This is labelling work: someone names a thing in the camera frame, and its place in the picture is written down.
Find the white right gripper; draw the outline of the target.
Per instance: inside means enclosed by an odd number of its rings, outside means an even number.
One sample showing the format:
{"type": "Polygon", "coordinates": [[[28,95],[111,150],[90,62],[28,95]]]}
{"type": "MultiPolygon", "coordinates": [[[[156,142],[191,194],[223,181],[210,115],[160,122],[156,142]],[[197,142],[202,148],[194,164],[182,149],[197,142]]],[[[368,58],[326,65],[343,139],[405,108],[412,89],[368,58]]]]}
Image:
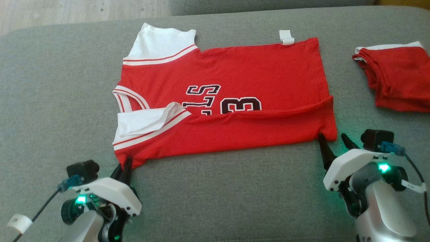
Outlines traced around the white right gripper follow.
{"type": "Polygon", "coordinates": [[[338,192],[350,216],[368,211],[374,216],[389,216],[391,210],[391,166],[382,153],[359,149],[345,133],[341,139],[346,153],[334,155],[323,133],[318,134],[321,160],[326,171],[324,187],[338,192]]]}

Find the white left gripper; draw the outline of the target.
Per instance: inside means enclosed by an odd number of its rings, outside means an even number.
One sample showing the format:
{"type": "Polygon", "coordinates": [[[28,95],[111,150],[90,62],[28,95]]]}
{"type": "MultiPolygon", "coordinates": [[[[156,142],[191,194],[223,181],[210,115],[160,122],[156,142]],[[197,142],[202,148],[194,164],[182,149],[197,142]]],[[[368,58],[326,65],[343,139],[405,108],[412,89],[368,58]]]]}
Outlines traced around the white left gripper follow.
{"type": "Polygon", "coordinates": [[[110,178],[73,187],[80,196],[87,197],[94,209],[86,209],[73,222],[72,242],[124,242],[126,224],[142,211],[142,203],[130,187],[131,174],[132,157],[128,156],[123,167],[118,164],[110,178]],[[107,203],[112,212],[109,218],[96,206],[92,195],[107,203]]]}

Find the red shorts white trim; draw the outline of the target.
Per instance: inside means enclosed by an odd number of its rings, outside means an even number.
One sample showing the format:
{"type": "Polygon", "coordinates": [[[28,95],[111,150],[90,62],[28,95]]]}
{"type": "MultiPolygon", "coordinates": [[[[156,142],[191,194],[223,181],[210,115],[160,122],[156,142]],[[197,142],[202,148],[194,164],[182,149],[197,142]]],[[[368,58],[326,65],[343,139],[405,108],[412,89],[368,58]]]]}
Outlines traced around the red shorts white trim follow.
{"type": "Polygon", "coordinates": [[[419,41],[360,46],[353,59],[375,93],[375,106],[430,113],[430,56],[419,41]]]}

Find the red white basketball jersey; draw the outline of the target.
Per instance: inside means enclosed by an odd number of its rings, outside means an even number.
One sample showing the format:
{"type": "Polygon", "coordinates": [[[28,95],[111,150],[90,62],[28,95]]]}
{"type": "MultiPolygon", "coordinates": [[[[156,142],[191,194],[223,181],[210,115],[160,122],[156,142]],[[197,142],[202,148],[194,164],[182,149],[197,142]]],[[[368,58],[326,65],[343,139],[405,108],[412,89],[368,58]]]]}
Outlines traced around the red white basketball jersey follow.
{"type": "Polygon", "coordinates": [[[144,23],[113,90],[122,167],[151,159],[337,139],[316,37],[202,51],[196,31],[144,23]]]}

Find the large grey sofa seat cushion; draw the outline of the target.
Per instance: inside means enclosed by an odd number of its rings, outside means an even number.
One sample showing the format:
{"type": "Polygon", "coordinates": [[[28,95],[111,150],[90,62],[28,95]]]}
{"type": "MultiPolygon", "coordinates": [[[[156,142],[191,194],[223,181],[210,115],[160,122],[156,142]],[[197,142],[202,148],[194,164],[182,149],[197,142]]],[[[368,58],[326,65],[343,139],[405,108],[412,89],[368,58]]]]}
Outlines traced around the large grey sofa seat cushion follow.
{"type": "MultiPolygon", "coordinates": [[[[390,130],[430,182],[430,114],[375,107],[358,46],[420,41],[430,54],[430,11],[400,6],[170,16],[21,29],[0,37],[0,242],[15,213],[33,217],[67,177],[93,159],[117,166],[112,90],[143,25],[195,29],[201,50],[318,37],[339,133],[390,130]]],[[[355,242],[353,219],[326,191],[317,142],[148,161],[132,175],[143,213],[124,242],[355,242]]]]}

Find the small grey sofa cushion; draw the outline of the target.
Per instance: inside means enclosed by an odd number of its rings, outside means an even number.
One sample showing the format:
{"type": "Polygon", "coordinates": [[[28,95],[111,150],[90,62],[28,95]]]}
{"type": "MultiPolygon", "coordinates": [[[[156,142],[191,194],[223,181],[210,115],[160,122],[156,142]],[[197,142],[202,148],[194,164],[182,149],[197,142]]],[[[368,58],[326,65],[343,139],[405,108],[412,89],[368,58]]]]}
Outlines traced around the small grey sofa cushion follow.
{"type": "Polygon", "coordinates": [[[376,0],[168,0],[173,16],[374,5],[376,0]]]}

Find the yellow fabric furniture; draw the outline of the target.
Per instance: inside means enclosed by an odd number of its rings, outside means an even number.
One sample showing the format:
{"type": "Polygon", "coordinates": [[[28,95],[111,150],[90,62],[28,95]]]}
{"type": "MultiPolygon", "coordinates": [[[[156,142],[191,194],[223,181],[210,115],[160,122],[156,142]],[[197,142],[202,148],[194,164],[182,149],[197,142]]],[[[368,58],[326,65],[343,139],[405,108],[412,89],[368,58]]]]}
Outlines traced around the yellow fabric furniture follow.
{"type": "Polygon", "coordinates": [[[377,5],[413,6],[430,10],[430,0],[376,0],[377,5]]]}

